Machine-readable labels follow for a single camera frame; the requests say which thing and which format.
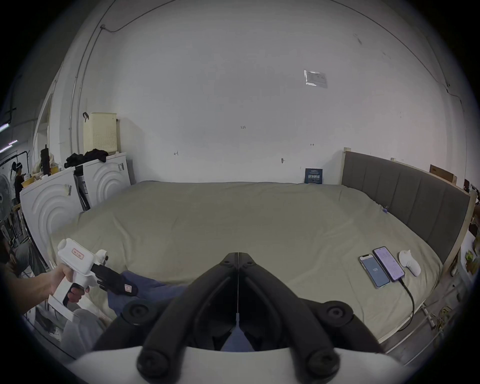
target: phone screen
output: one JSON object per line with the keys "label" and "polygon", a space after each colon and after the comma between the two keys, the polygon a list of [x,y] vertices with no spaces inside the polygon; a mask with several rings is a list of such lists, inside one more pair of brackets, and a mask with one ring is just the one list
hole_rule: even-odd
{"label": "phone screen", "polygon": [[401,277],[405,276],[400,264],[395,260],[395,257],[389,252],[387,247],[381,247],[373,250],[375,256],[377,256],[378,261],[384,266],[385,271],[390,276],[392,281],[397,281]]}
{"label": "phone screen", "polygon": [[377,288],[383,287],[384,285],[390,283],[390,279],[386,275],[385,271],[378,264],[377,259],[373,255],[367,255],[360,257],[360,262],[363,265],[363,268],[370,275],[373,283]]}

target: blue cloth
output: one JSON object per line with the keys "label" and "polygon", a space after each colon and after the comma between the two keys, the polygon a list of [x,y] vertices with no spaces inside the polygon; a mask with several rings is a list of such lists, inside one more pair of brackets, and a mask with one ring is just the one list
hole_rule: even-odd
{"label": "blue cloth", "polygon": [[[166,299],[172,299],[180,296],[187,288],[186,285],[168,285],[159,281],[139,276],[130,271],[122,272],[126,279],[134,283],[138,288],[136,297],[115,295],[108,291],[108,306],[113,309],[117,316],[120,316],[123,307],[132,300],[145,299],[153,302],[159,302]],[[253,348],[248,339],[239,327],[239,314],[237,313],[237,324],[232,330],[232,334],[227,339],[222,349],[223,352],[253,352]]]}
{"label": "blue cloth", "polygon": [[168,285],[160,283],[159,281],[137,275],[130,271],[124,271],[121,274],[138,287],[138,295],[134,297],[115,295],[111,291],[108,291],[108,306],[113,309],[117,316],[120,316],[123,307],[132,300],[145,299],[159,302],[180,296],[187,288],[186,285]]}

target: white cabinet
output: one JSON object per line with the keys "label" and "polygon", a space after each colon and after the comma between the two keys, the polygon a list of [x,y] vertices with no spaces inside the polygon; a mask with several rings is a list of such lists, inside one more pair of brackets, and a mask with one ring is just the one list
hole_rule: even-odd
{"label": "white cabinet", "polygon": [[90,207],[112,197],[130,186],[126,153],[107,156],[107,161],[89,161],[83,164],[86,197]]}
{"label": "white cabinet", "polygon": [[83,211],[73,177],[74,171],[75,168],[67,168],[20,191],[25,221],[47,263],[50,234],[74,220]]}

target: wall pipe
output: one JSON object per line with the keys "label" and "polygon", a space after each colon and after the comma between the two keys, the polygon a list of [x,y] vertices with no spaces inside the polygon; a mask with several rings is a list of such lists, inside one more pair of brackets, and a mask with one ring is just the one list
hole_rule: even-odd
{"label": "wall pipe", "polygon": [[[104,12],[104,14],[102,15],[102,17],[100,18],[100,20],[98,20],[98,23],[97,25],[95,26],[95,28],[93,29],[93,32],[90,36],[90,38],[88,39],[88,42],[85,46],[85,49],[84,49],[84,52],[82,54],[82,57],[80,59],[80,63],[78,64],[78,69],[77,69],[77,74],[75,75],[75,81],[73,82],[73,89],[72,89],[72,100],[70,102],[70,125],[69,125],[69,131],[70,131],[70,154],[73,153],[73,150],[72,150],[72,114],[73,114],[73,99],[75,97],[75,87],[77,85],[77,79],[78,79],[78,74],[80,73],[80,67],[82,66],[82,61],[84,60],[84,57],[85,57],[85,53],[87,52],[87,49],[88,49],[88,45],[90,44],[90,41],[92,40],[92,37],[93,35],[95,34],[95,31],[96,29],[98,28],[98,26],[100,25],[101,21],[103,20],[103,18],[105,17],[105,15],[107,14],[108,10],[112,7],[112,5],[115,3],[115,1],[117,0],[113,0],[113,2],[108,6],[107,10]],[[77,152],[80,151],[80,147],[78,145],[78,127],[77,127]]]}
{"label": "wall pipe", "polygon": [[[79,90],[78,90],[78,100],[77,100],[77,151],[80,152],[80,146],[78,145],[80,139],[78,137],[78,117],[79,117],[79,114],[80,114],[80,96],[82,95],[82,88],[83,88],[83,85],[84,85],[84,79],[85,79],[85,74],[86,74],[86,71],[87,71],[87,67],[88,67],[88,62],[90,61],[90,57],[92,56],[92,52],[93,52],[93,49],[95,47],[95,44],[96,44],[96,41],[98,40],[98,38],[100,37],[100,34],[102,33],[103,30],[107,31],[107,32],[110,32],[110,33],[115,33],[115,32],[118,32],[119,30],[125,28],[128,24],[130,23],[133,23],[135,20],[137,19],[140,19],[142,16],[145,16],[147,13],[150,13],[151,11],[154,11],[160,7],[163,7],[164,5],[167,5],[167,4],[170,4],[172,2],[174,2],[176,0],[170,0],[170,1],[167,1],[163,4],[160,4],[160,5],[157,5],[156,7],[153,7],[152,9],[142,13],[140,16],[137,16],[135,17],[133,20],[130,20],[127,24],[121,26],[120,28],[118,29],[115,29],[113,31],[110,31],[109,29],[107,29],[105,27],[105,24],[102,24],[100,26],[100,32],[98,33],[93,45],[92,45],[92,49],[90,50],[90,54],[88,55],[88,59],[87,59],[87,62],[85,64],[85,69],[84,69],[84,73],[82,75],[82,81],[80,82],[80,87],[79,87]],[[78,77],[78,73],[80,71],[80,66],[78,67],[78,72],[77,72],[77,76],[75,77],[75,82],[77,81],[77,77]],[[71,105],[71,108],[70,108],[70,152],[72,151],[72,111],[73,111],[73,94],[72,94],[72,105]]]}

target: bed sheet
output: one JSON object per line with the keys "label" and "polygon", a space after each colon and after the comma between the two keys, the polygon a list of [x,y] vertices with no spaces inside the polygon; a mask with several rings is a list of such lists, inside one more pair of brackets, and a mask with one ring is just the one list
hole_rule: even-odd
{"label": "bed sheet", "polygon": [[[189,283],[230,252],[246,252],[299,297],[340,300],[383,341],[411,314],[399,282],[376,289],[358,257],[386,246],[411,250],[421,266],[405,284],[416,307],[437,284],[442,263],[420,237],[371,200],[343,185],[286,183],[167,183],[144,181],[80,214],[50,236],[70,237],[108,266],[165,283]],[[90,299],[104,313],[107,295]]]}

